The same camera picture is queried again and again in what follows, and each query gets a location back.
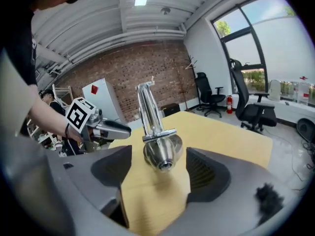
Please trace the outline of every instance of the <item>black box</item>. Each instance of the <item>black box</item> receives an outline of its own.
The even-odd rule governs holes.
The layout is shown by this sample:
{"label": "black box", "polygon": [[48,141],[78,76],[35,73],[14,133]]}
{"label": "black box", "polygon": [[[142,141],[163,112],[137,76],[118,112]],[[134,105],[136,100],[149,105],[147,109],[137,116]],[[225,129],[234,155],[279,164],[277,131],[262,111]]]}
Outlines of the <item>black box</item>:
{"label": "black box", "polygon": [[163,110],[165,117],[170,116],[174,113],[180,112],[179,104],[177,103],[171,103],[166,106],[161,107],[161,110]]}

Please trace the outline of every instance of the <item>window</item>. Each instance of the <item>window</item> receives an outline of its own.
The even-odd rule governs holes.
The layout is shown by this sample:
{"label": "window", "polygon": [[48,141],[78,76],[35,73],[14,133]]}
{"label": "window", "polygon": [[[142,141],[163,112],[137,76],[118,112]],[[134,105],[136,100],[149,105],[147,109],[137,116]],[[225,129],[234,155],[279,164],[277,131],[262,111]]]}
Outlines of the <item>window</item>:
{"label": "window", "polygon": [[235,38],[225,43],[230,58],[238,60],[242,65],[260,64],[259,54],[252,34]]}
{"label": "window", "polygon": [[265,92],[265,73],[264,69],[251,69],[242,71],[244,81],[249,93]]}
{"label": "window", "polygon": [[227,59],[241,62],[250,93],[268,91],[269,82],[278,80],[281,97],[297,101],[300,78],[306,77],[309,90],[304,88],[303,98],[315,106],[315,48],[285,0],[236,5],[232,12],[215,20],[214,26]]}
{"label": "window", "polygon": [[249,27],[249,24],[239,9],[236,9],[221,17],[219,20],[216,20],[214,25],[220,38]]}
{"label": "window", "polygon": [[273,18],[294,15],[294,11],[285,0],[256,0],[242,6],[252,25]]}
{"label": "window", "polygon": [[[297,94],[299,90],[299,83],[298,82],[280,82],[281,85],[281,97],[283,99],[288,99],[292,101],[297,101]],[[315,85],[308,84],[308,91],[309,95],[303,95],[304,100],[303,102],[306,104],[315,104]]]}
{"label": "window", "polygon": [[315,104],[315,85],[310,86],[309,103]]}

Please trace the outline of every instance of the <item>black fuzzy object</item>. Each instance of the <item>black fuzzy object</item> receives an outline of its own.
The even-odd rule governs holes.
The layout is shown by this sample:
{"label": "black fuzzy object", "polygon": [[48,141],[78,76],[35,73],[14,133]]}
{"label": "black fuzzy object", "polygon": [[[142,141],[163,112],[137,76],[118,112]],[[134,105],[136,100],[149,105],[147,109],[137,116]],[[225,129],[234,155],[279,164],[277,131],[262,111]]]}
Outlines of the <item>black fuzzy object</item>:
{"label": "black fuzzy object", "polygon": [[283,208],[284,197],[280,197],[273,188],[273,185],[267,183],[264,184],[264,187],[257,188],[255,196],[260,204],[259,211],[262,213],[258,225],[266,222]]}

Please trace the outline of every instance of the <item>hand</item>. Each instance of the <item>hand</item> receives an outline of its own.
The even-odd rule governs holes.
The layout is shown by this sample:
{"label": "hand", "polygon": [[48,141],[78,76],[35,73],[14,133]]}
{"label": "hand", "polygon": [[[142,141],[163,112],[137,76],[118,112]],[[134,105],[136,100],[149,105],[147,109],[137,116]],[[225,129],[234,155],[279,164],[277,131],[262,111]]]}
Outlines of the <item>hand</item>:
{"label": "hand", "polygon": [[78,144],[82,142],[81,135],[71,126],[68,128],[68,137],[75,140]]}

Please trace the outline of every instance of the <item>stainless steel faucet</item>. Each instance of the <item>stainless steel faucet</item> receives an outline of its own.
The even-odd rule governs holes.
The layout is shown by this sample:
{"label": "stainless steel faucet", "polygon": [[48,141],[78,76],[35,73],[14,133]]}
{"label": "stainless steel faucet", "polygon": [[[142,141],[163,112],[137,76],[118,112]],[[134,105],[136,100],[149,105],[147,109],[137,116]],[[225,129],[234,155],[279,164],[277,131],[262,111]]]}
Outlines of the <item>stainless steel faucet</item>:
{"label": "stainless steel faucet", "polygon": [[150,86],[154,85],[153,76],[151,81],[137,86],[139,112],[144,129],[142,141],[144,158],[153,168],[166,172],[171,170],[183,153],[183,143],[176,135],[176,129],[164,130],[158,106]]}

